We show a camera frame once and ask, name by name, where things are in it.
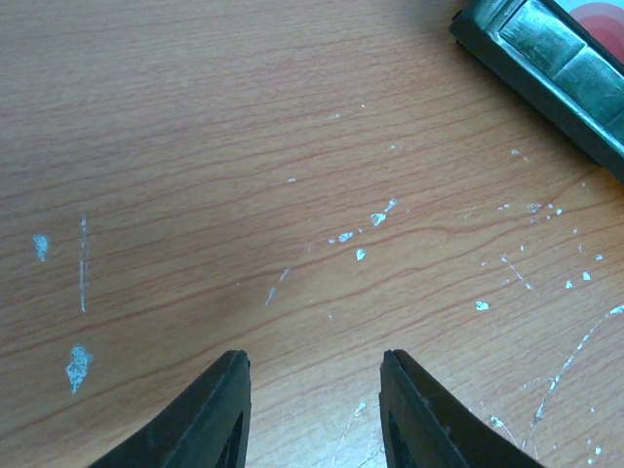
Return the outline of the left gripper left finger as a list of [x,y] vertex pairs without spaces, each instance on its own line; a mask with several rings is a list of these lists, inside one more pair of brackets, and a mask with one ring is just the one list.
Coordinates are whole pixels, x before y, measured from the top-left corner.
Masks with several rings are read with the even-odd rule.
[[243,467],[252,412],[251,363],[230,350],[96,467]]

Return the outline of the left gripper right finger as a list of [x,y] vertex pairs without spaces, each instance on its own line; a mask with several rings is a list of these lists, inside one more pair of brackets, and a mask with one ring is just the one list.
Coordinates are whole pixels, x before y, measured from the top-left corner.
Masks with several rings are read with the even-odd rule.
[[404,350],[384,352],[380,419],[389,467],[538,467]]

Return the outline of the white card stack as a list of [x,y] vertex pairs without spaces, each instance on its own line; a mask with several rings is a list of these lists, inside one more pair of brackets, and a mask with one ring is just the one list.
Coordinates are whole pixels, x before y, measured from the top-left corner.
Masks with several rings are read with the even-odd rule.
[[558,0],[557,3],[614,57],[623,62],[623,0]]

